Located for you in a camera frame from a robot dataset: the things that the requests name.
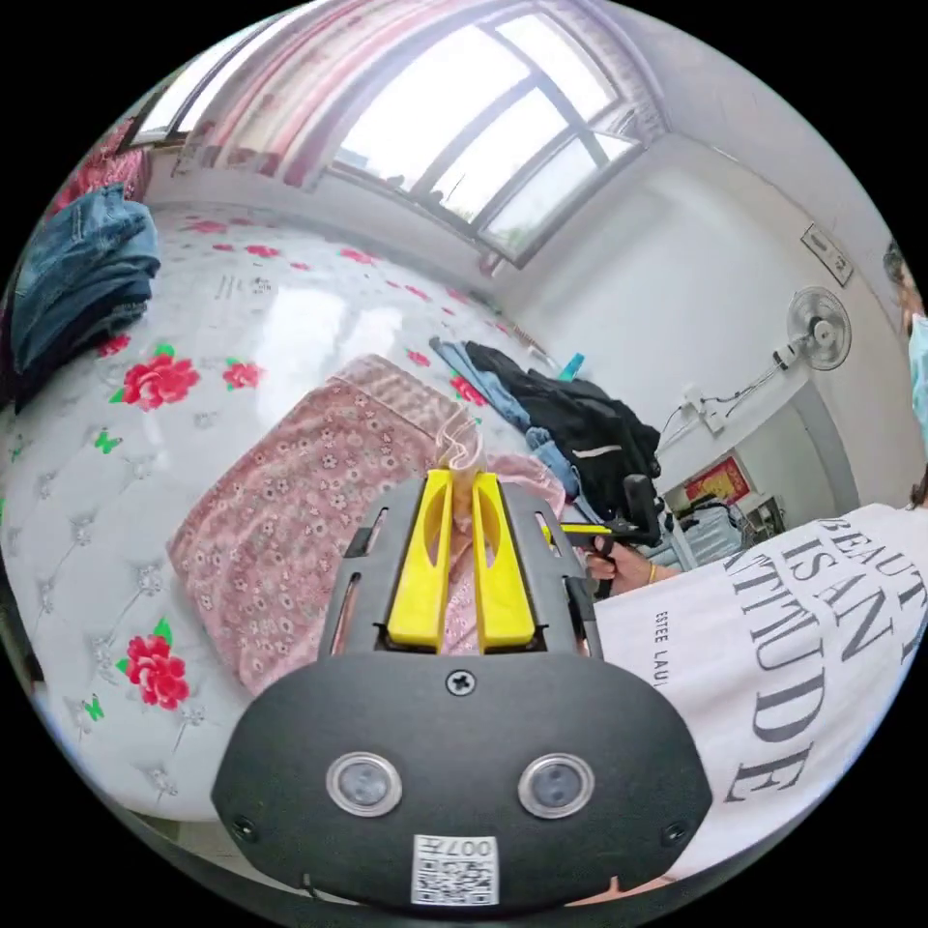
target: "red poster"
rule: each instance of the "red poster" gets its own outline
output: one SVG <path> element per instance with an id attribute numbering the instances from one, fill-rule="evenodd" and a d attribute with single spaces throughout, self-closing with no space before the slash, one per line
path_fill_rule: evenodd
<path id="1" fill-rule="evenodd" d="M 701 496 L 712 496 L 726 503 L 736 503 L 751 492 L 747 479 L 734 457 L 726 457 L 686 486 L 686 499 L 692 502 Z"/>

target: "window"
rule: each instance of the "window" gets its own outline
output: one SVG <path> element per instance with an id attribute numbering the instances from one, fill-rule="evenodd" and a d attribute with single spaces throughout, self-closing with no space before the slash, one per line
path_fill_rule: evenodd
<path id="1" fill-rule="evenodd" d="M 125 144 L 182 140 L 248 57 L 305 13 L 301 6 L 287 15 L 271 16 L 198 55 L 143 106 L 138 127 Z"/>
<path id="2" fill-rule="evenodd" d="M 499 28 L 566 95 L 583 119 L 592 119 L 614 99 L 593 60 L 548 17 L 520 16 Z"/>
<path id="3" fill-rule="evenodd" d="M 472 219 L 542 146 L 567 128 L 557 107 L 533 90 L 510 106 L 435 185 L 442 205 Z"/>
<path id="4" fill-rule="evenodd" d="M 387 85 L 345 137 L 339 158 L 353 158 L 349 163 L 375 177 L 401 178 L 409 190 L 472 120 L 528 75 L 478 28 L 451 33 Z"/>
<path id="5" fill-rule="evenodd" d="M 333 170 L 416 204 L 516 266 L 641 149 L 633 108 L 551 14 L 468 25 L 394 66 Z"/>

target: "wall sign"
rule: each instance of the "wall sign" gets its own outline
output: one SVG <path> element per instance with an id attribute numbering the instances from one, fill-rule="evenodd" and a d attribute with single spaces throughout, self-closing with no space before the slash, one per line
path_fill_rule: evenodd
<path id="1" fill-rule="evenodd" d="M 712 495 L 724 503 L 736 503 L 751 492 L 747 477 L 733 455 L 726 457 L 699 477 L 688 481 L 683 489 L 690 503 Z"/>
<path id="2" fill-rule="evenodd" d="M 854 266 L 817 225 L 810 225 L 805 230 L 802 243 L 828 268 L 828 272 L 842 287 L 848 285 Z"/>

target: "wall socket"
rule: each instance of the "wall socket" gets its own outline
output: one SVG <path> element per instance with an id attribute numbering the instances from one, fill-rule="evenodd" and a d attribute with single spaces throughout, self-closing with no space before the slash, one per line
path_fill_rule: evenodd
<path id="1" fill-rule="evenodd" d="M 705 410 L 701 418 L 713 435 L 717 435 L 725 427 L 725 417 L 717 409 Z"/>
<path id="2" fill-rule="evenodd" d="M 703 398 L 703 392 L 690 384 L 683 391 L 683 409 L 689 407 L 697 415 L 702 415 L 706 400 Z"/>
<path id="3" fill-rule="evenodd" d="M 706 405 L 705 394 L 694 384 L 690 384 L 683 391 L 682 407 L 684 410 L 692 410 L 713 435 L 717 435 L 725 427 L 725 418 L 717 409 Z"/>

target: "green butterfly print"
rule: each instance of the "green butterfly print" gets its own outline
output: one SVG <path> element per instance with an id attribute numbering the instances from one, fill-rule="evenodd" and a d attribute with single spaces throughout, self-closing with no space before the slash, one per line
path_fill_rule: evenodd
<path id="1" fill-rule="evenodd" d="M 98 719 L 106 718 L 100 707 L 100 697 L 96 693 L 94 693 L 94 701 L 92 703 L 88 703 L 87 700 L 84 700 L 82 705 L 84 709 L 87 710 L 87 714 L 91 717 L 92 721 L 96 722 Z"/>
<path id="2" fill-rule="evenodd" d="M 99 448 L 104 454 L 109 454 L 118 445 L 122 445 L 122 443 L 123 440 L 121 438 L 110 438 L 109 432 L 103 429 L 97 436 L 97 441 L 94 442 L 94 448 Z"/>

